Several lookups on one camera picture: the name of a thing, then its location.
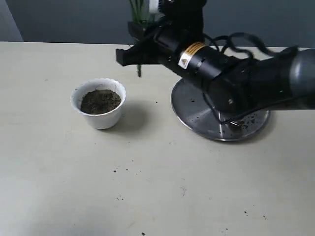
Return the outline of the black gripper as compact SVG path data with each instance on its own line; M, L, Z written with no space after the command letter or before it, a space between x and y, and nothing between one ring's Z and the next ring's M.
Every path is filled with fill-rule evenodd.
M236 67L236 58L205 44L202 22L129 21L128 33L136 41L129 49L116 49L121 66L163 65L194 84L208 83Z

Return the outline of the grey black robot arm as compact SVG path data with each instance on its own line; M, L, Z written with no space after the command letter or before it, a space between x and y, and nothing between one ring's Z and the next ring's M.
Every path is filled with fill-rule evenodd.
M122 66L161 64L200 90L210 106L229 116L242 116L270 108L273 110L312 110L315 107L315 51L286 48L267 49L256 37L236 33L252 42L268 56L258 60L250 50L233 45L232 36L222 36L225 47L244 53L239 59L227 56L216 45L204 41L203 24L175 21L148 27L135 25L135 44L118 49L116 60Z

